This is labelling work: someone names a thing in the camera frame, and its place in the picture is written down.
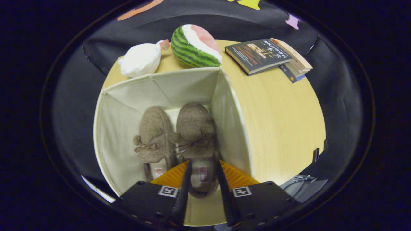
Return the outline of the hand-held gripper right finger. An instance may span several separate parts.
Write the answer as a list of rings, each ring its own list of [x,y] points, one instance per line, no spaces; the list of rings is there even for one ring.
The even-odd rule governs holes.
[[[230,227],[275,225],[300,204],[273,181],[260,183],[224,161],[217,164],[217,177]]]

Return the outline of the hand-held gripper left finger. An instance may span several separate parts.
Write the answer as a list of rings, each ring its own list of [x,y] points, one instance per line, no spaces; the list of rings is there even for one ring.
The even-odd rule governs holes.
[[[140,180],[115,200],[112,208],[149,229],[183,229],[192,161],[180,166],[180,187]]]

